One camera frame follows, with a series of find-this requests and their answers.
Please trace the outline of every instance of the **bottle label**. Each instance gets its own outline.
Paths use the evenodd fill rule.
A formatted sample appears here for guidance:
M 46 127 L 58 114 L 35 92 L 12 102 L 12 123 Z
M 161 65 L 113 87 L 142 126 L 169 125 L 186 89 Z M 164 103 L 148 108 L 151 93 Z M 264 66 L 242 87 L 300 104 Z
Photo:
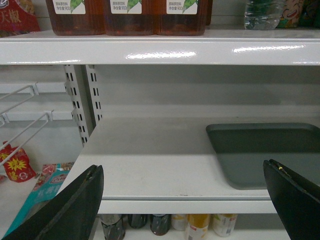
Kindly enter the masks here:
M 198 0 L 166 0 L 166 14 L 195 15 L 198 12 Z
M 172 214 L 171 225 L 178 231 L 184 231 L 186 228 L 187 218 L 186 214 Z
M 204 240 L 207 237 L 208 226 L 199 228 L 190 225 L 188 222 L 185 230 L 187 240 Z
M 56 14 L 86 14 L 85 0 L 52 0 Z
M 226 217 L 222 214 L 213 215 L 213 230 L 221 237 L 228 237 L 236 225 L 237 215 Z
M 143 0 L 110 0 L 112 14 L 142 14 Z

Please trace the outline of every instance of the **white metal shelf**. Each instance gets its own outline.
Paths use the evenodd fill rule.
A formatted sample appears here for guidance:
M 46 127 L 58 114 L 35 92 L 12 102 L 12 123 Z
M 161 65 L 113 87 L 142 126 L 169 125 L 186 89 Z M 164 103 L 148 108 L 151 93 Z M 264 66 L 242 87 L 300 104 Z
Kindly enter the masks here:
M 64 82 L 29 82 L 29 83 L 4 83 L 4 80 L 1 80 L 0 83 L 0 94 L 9 94 L 18 89 L 21 89 L 27 85 L 33 85 L 37 93 L 45 94 L 45 93 L 65 93 L 66 86 Z M 30 90 L 25 89 L 19 91 L 20 94 L 30 93 Z
M 317 117 L 104 117 L 63 188 L 94 164 L 104 169 L 99 213 L 276 213 L 266 189 L 227 183 L 205 131 L 214 123 L 259 122 L 319 126 Z
M 56 36 L 49 30 L 2 38 L 0 44 L 5 55 L 0 65 L 320 65 L 316 28 L 211 25 L 196 37 Z

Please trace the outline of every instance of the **gray plastic tray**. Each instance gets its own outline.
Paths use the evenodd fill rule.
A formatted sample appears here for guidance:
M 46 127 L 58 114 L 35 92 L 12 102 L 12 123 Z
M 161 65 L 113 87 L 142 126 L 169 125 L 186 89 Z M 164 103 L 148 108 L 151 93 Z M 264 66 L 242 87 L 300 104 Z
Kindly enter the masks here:
M 211 124 L 206 132 L 233 188 L 266 189 L 263 161 L 270 159 L 320 184 L 320 129 L 314 125 Z

